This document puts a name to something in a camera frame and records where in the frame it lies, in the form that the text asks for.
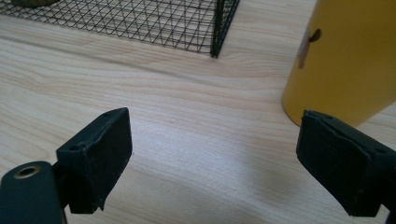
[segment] wooden table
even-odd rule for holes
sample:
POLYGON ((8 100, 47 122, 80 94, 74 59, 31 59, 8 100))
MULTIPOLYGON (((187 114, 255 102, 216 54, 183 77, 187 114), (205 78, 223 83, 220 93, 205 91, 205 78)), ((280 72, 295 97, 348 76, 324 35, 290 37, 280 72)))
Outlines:
MULTIPOLYGON (((280 99, 314 4, 243 0, 218 59, 0 16, 0 175, 127 106, 134 155, 105 211, 69 223, 384 223, 296 158, 280 99)), ((358 129, 396 148, 396 104, 358 129)))

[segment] yellow bottle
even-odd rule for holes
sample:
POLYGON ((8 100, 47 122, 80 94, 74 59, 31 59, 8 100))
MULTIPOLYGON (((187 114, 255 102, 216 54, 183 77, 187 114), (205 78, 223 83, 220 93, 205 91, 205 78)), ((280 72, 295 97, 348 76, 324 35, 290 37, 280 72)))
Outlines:
POLYGON ((396 1, 318 0, 282 104, 356 126, 396 101, 396 1))

